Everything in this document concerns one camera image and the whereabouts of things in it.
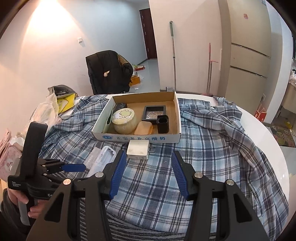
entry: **white power adapter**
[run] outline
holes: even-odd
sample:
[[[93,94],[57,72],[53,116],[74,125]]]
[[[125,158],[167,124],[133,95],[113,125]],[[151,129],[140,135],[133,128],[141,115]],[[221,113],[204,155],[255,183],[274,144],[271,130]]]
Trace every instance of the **white power adapter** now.
[[[149,140],[130,140],[126,154],[128,158],[147,160],[149,157]]]

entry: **doorway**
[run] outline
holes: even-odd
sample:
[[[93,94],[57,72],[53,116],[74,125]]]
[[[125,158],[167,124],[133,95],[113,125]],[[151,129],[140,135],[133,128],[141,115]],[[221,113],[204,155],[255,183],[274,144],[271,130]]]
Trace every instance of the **doorway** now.
[[[150,8],[140,10],[147,59],[157,58],[155,36]]]

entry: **floor mat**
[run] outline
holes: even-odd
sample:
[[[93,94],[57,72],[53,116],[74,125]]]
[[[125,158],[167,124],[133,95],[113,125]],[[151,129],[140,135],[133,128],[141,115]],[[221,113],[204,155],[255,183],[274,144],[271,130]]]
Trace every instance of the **floor mat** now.
[[[296,147],[293,136],[288,128],[275,125],[266,125],[270,127],[271,132],[280,146]]]

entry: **box logo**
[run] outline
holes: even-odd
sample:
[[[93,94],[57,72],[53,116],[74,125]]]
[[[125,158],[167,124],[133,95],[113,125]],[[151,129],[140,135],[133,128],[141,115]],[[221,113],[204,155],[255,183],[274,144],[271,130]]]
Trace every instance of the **box logo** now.
[[[111,136],[103,136],[104,139],[112,139]]]

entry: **human hand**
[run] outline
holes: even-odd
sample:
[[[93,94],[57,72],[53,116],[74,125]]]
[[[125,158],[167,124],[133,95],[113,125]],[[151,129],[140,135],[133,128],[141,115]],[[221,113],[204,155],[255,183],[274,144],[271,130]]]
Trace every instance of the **human hand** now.
[[[8,197],[10,201],[18,207],[18,200],[24,204],[27,204],[29,202],[28,197],[19,190],[12,190],[7,188]],[[30,208],[30,212],[28,212],[28,216],[30,218],[37,219],[38,216],[41,214],[42,210],[44,209],[47,200],[38,200],[38,204]]]
[[[28,197],[22,191],[7,188],[7,193],[10,201],[16,206],[18,206],[18,200],[24,204],[29,202]]]
[[[37,219],[48,201],[47,200],[38,200],[37,202],[38,202],[38,204],[36,206],[31,207],[30,212],[28,212],[28,216],[30,218]]]

